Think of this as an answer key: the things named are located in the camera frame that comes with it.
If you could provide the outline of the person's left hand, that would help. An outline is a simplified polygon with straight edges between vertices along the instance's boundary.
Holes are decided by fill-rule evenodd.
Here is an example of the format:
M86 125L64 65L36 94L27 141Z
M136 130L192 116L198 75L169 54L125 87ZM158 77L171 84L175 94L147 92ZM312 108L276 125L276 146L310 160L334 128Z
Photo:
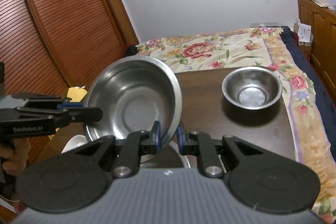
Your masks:
M26 168L30 148L29 138L14 139L14 148L1 144L3 170L12 176L20 174Z

